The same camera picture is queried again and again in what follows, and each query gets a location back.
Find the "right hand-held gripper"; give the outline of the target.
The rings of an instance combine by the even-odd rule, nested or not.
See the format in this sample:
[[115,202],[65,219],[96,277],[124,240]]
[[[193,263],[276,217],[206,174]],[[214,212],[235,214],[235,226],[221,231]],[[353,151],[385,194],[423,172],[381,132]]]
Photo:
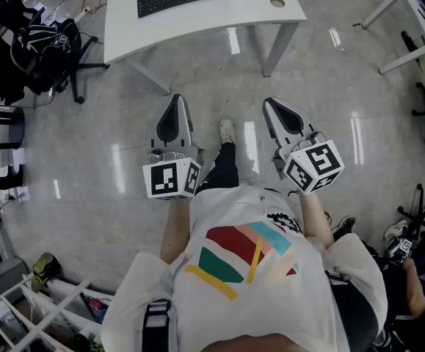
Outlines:
[[300,107],[279,98],[266,98],[263,114],[277,145],[272,158],[281,180],[312,194],[332,184],[345,169],[334,141],[316,127]]

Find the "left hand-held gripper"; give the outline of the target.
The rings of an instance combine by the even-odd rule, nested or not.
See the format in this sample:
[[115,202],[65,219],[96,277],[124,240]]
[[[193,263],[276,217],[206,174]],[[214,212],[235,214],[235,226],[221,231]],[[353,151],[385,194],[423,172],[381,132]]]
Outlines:
[[191,199],[199,184],[203,150],[193,142],[189,107],[174,94],[153,125],[147,163],[142,167],[150,199]]

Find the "person's right forearm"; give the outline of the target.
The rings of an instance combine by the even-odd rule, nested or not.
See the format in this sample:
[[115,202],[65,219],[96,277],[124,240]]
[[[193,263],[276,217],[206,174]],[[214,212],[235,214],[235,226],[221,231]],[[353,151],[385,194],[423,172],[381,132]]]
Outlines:
[[329,249],[335,241],[317,194],[300,194],[299,200],[302,208],[305,236],[307,238],[317,238],[326,249]]

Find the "person's left forearm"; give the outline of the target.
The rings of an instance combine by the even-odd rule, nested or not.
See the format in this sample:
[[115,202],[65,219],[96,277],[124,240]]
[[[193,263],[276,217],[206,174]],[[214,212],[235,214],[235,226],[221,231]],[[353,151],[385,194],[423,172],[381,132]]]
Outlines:
[[189,205],[191,199],[177,199],[169,203],[167,223],[161,242],[160,258],[173,263],[184,252],[190,238]]

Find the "person's black trouser leg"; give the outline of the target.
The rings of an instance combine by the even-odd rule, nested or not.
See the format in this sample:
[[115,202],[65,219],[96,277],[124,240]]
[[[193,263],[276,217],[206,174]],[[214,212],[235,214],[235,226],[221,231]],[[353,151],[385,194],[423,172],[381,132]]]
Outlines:
[[215,188],[235,188],[239,185],[239,173],[236,166],[236,145],[226,142],[221,145],[214,160],[213,168],[197,187],[195,194]]

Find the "person's white shoe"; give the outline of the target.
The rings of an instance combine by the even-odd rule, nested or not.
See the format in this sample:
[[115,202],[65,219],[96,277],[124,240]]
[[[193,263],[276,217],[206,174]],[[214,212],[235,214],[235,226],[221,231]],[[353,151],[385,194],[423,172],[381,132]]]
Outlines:
[[224,117],[219,124],[221,144],[235,144],[235,125],[231,117]]

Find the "black shoe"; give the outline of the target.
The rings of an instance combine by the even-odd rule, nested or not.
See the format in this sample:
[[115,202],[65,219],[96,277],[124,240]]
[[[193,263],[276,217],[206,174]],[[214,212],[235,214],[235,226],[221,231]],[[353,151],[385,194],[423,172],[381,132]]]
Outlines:
[[356,219],[354,216],[345,216],[340,220],[338,225],[334,228],[332,228],[332,234],[346,234],[350,233],[352,231],[352,228],[356,222]]

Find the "black office chair with backpack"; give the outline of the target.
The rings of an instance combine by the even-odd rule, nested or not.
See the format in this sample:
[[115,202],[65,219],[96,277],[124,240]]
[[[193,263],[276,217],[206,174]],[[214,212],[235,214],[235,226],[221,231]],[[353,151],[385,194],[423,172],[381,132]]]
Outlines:
[[77,73],[80,70],[109,69],[105,63],[83,63],[82,57],[90,46],[98,44],[96,36],[81,41],[82,33],[72,18],[49,25],[39,24],[45,9],[40,8],[25,27],[14,35],[10,46],[13,63],[28,76],[51,81],[51,88],[61,93],[70,85],[73,101],[83,104],[85,99],[78,93]]

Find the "white power strip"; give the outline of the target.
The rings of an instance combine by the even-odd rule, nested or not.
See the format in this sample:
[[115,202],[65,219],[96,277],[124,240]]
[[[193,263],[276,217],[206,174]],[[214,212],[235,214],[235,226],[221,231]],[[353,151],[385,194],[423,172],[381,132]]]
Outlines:
[[94,6],[86,6],[84,7],[79,13],[78,15],[74,18],[74,21],[76,23],[78,23],[83,17],[85,17],[86,15],[91,14],[94,11]]

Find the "white printed t-shirt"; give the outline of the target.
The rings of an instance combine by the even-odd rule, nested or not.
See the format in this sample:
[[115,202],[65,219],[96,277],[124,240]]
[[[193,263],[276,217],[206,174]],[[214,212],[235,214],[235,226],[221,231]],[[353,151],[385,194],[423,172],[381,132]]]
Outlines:
[[140,252],[112,299],[106,352],[365,352],[382,331],[382,273],[360,238],[326,249],[284,196],[201,191],[171,264]]

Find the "black round stool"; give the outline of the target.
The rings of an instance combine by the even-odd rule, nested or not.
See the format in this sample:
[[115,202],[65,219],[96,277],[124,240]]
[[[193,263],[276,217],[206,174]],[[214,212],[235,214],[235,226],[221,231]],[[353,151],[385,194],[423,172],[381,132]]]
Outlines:
[[25,126],[25,114],[21,107],[0,111],[0,128],[6,134],[0,142],[0,150],[18,150],[23,144]]

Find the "white side table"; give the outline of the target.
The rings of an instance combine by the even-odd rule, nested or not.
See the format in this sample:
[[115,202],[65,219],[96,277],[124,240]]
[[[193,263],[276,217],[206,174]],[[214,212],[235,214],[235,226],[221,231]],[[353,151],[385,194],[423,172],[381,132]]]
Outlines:
[[[398,0],[384,0],[381,5],[379,5],[362,23],[361,26],[364,29],[368,29],[373,22],[375,22],[381,15],[383,15],[389,8],[391,8]],[[405,0],[409,6],[409,11],[411,11],[415,19],[417,20],[419,26],[424,35],[425,39],[425,12],[422,9],[422,6],[419,0]],[[408,54],[394,60],[386,65],[383,65],[379,68],[379,74],[384,75],[392,70],[395,70],[402,65],[405,65],[408,62],[417,60],[425,55],[425,44],[420,48],[417,48],[414,51],[409,52]]]

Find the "yellow-green bag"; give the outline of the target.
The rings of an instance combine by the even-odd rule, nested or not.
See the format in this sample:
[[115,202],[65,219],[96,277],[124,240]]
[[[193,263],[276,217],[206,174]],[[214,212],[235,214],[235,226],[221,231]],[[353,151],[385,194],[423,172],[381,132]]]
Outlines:
[[45,252],[39,260],[33,265],[32,289],[34,292],[40,292],[47,281],[57,276],[61,271],[59,261],[52,254]]

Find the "white metal shelf rack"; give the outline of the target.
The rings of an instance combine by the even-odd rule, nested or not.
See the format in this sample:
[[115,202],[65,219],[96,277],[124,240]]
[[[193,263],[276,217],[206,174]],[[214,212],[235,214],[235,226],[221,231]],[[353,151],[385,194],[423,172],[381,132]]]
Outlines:
[[0,294],[0,352],[104,352],[101,325],[113,296],[30,275]]

